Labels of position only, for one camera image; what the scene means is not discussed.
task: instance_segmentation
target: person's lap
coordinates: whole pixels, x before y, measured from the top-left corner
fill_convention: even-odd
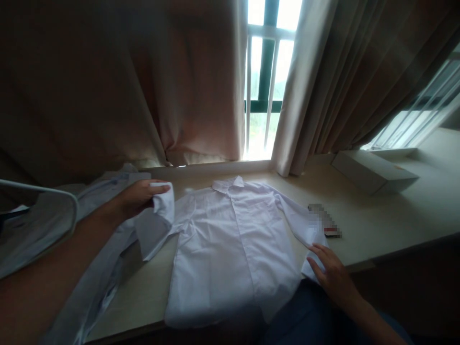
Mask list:
[[[408,343],[407,332],[389,315],[382,318]],[[371,340],[341,310],[331,306],[324,290],[302,281],[294,297],[275,316],[261,344],[371,344]]]

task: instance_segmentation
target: desk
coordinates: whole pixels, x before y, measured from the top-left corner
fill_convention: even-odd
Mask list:
[[[241,173],[240,176],[248,182],[267,183],[304,207],[321,203],[343,232],[341,239],[331,239],[329,245],[342,262],[350,266],[458,231],[460,183],[455,176],[407,158],[396,163],[420,179],[402,194],[393,196],[368,196],[330,165],[310,166],[301,177],[282,178],[274,172]],[[176,199],[211,186],[213,180],[234,176],[172,180]],[[287,235],[300,272],[307,249],[289,228]],[[142,262],[138,244],[127,250],[118,292],[87,341],[136,328],[145,332],[146,326],[162,322],[176,245],[177,235],[169,238],[147,263]]]

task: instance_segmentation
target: cardboard box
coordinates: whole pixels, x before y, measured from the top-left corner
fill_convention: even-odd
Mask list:
[[[418,176],[364,150],[340,151],[331,164],[369,195],[403,191]]]

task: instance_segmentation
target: beige curtain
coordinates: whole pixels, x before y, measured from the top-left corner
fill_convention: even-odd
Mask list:
[[[369,142],[430,81],[459,28],[455,1],[304,3],[272,157],[278,172],[300,175],[310,155]]]
[[[134,65],[168,161],[239,160],[245,1],[140,0],[126,7]]]
[[[2,3],[0,178],[239,159],[246,21],[242,0]]]
[[[0,18],[0,148],[33,180],[166,163],[122,32],[96,4],[10,2]]]

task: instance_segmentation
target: shirt sleeve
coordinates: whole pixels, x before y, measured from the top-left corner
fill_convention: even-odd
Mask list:
[[[174,203],[174,209],[174,223],[172,224],[170,235],[181,232],[187,228],[189,221],[195,213],[195,197],[190,194],[180,198]]]
[[[321,219],[317,214],[299,205],[273,187],[267,185],[267,188],[273,194],[278,209],[284,212],[292,233],[303,245],[311,246],[313,243],[319,243],[329,248]],[[308,257],[312,257],[321,270],[325,271],[324,265],[315,253],[308,251],[306,258]],[[302,273],[316,283],[319,283],[306,258],[302,266]]]

